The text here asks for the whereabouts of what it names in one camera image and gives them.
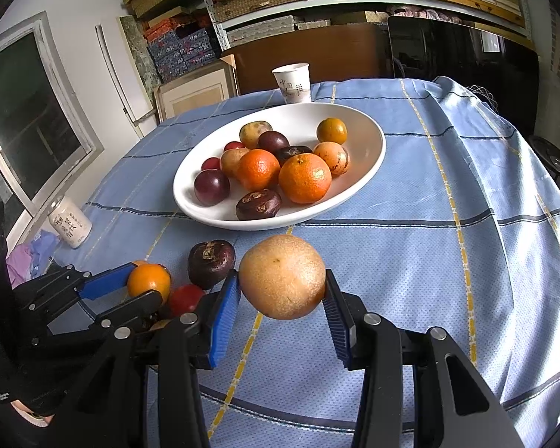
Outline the round tan pear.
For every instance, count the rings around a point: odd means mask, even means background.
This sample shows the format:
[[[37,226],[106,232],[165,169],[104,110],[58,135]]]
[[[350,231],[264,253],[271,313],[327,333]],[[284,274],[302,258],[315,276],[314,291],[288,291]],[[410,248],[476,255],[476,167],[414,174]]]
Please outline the round tan pear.
[[[243,255],[240,289],[268,318],[296,320],[310,314],[326,291],[326,265],[317,250],[293,235],[261,241]]]

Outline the dark red plum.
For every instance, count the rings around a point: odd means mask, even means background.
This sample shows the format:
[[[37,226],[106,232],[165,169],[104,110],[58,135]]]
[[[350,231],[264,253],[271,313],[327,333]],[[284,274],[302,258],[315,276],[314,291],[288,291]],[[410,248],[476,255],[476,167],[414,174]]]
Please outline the dark red plum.
[[[197,200],[203,205],[219,204],[229,197],[229,179],[220,170],[203,170],[194,180],[194,192]]]
[[[265,131],[257,141],[257,148],[275,154],[278,150],[289,146],[289,141],[279,131]]]

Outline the dark brown mangosteen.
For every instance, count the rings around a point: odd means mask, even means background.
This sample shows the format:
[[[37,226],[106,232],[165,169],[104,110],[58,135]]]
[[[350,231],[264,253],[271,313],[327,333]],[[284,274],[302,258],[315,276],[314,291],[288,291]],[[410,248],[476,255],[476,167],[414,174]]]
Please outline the dark brown mangosteen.
[[[262,220],[274,217],[282,206],[282,199],[268,188],[244,195],[236,204],[236,216],[241,221]]]

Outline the small red tomato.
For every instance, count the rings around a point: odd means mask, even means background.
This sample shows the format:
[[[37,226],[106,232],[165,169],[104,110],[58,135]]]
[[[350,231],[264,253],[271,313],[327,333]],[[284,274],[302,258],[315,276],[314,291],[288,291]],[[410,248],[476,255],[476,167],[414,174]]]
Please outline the small red tomato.
[[[205,170],[220,170],[220,169],[221,169],[221,165],[220,165],[220,159],[218,157],[208,158],[201,165],[201,170],[202,171],[205,171]]]

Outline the pale tan pear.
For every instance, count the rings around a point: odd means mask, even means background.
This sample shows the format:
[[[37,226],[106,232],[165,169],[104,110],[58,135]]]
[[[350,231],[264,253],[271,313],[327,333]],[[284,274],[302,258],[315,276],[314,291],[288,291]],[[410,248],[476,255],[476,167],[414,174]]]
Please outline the pale tan pear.
[[[236,170],[240,159],[250,150],[247,148],[234,148],[226,150],[220,158],[220,170],[228,178],[236,177]]]

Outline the red cherry tomato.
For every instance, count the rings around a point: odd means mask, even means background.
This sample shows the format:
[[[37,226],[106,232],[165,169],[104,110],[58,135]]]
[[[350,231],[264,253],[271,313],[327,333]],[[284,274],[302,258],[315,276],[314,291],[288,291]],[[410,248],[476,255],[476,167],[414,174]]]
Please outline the red cherry tomato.
[[[228,150],[235,150],[235,149],[243,149],[244,147],[245,145],[241,141],[230,141],[224,146],[223,150],[228,151]]]

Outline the large orange mandarin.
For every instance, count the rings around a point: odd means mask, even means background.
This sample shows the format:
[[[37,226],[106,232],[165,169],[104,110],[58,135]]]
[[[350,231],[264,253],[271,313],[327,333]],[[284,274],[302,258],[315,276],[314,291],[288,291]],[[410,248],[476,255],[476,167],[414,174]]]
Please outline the large orange mandarin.
[[[296,204],[312,204],[321,200],[330,189],[332,174],[322,158],[313,153],[288,159],[278,177],[286,197]]]

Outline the tan speckled pear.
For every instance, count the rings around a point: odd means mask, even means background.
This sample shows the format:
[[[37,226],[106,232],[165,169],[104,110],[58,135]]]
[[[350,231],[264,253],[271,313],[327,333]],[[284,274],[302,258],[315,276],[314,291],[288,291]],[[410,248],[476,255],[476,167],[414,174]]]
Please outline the tan speckled pear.
[[[240,129],[240,142],[248,149],[257,148],[261,134],[272,131],[273,127],[265,120],[255,120],[244,124]]]

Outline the streaked orange tomato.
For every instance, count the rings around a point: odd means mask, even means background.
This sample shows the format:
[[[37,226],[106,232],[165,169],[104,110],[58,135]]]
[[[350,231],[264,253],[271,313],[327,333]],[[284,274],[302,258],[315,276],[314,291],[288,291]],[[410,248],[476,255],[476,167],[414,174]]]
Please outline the streaked orange tomato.
[[[349,170],[350,156],[340,144],[329,141],[326,158],[327,165],[329,165],[334,177],[342,176]]]

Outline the small yellow-orange fruit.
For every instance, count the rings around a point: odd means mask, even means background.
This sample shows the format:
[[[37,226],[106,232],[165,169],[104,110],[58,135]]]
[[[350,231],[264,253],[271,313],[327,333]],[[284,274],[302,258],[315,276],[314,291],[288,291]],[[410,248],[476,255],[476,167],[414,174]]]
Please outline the small yellow-orange fruit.
[[[348,140],[348,128],[345,122],[335,117],[328,117],[322,120],[317,126],[317,140],[332,141],[337,144],[344,144]]]

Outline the framed picture panel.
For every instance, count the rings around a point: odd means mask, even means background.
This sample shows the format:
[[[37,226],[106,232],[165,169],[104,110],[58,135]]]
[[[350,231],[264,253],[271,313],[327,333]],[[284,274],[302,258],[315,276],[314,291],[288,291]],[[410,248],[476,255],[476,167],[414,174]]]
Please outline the framed picture panel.
[[[234,55],[191,71],[159,85],[153,91],[159,121],[189,110],[218,104],[240,94]]]

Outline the white oval plate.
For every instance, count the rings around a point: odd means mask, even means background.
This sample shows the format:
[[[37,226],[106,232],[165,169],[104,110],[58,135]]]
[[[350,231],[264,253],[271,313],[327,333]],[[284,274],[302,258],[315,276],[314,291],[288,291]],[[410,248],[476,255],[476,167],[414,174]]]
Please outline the white oval plate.
[[[201,138],[181,162],[173,193],[201,224],[263,231],[299,224],[342,204],[379,170],[377,122],[344,105],[257,111]]]

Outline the white paper cup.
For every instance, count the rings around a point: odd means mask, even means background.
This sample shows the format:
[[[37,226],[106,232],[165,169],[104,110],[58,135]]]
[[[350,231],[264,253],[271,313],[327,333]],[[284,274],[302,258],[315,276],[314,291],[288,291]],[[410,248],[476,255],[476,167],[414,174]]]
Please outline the white paper cup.
[[[288,64],[272,70],[286,104],[309,103],[311,88],[309,64]]]

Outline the white metal shelf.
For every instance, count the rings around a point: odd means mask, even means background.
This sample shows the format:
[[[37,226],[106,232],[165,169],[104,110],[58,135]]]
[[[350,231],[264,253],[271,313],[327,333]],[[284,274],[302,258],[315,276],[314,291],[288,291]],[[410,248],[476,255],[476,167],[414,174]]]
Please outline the white metal shelf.
[[[229,48],[226,34],[232,28],[243,27],[246,24],[298,10],[308,10],[321,7],[326,8],[337,5],[361,4],[412,5],[424,8],[434,8],[442,11],[450,11],[459,15],[464,15],[466,18],[489,23],[494,27],[506,28],[506,30],[510,30],[514,34],[527,37],[529,40],[532,39],[529,23],[519,25],[511,20],[506,20],[506,18],[493,13],[493,11],[489,11],[487,8],[482,8],[482,6],[468,6],[467,4],[461,4],[458,1],[450,0],[298,0],[275,6],[260,6],[260,4],[257,4],[255,9],[250,9],[246,14],[229,18],[227,20],[219,20],[215,16],[213,0],[203,1],[214,25],[215,34],[218,36],[224,50]]]

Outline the window with white frame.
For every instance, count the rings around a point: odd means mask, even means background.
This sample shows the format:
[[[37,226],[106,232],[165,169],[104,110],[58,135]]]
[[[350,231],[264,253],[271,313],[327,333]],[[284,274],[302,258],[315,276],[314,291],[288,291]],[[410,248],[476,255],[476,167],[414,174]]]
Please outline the window with white frame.
[[[34,217],[102,152],[55,46],[47,14],[0,34],[0,203],[4,227]]]

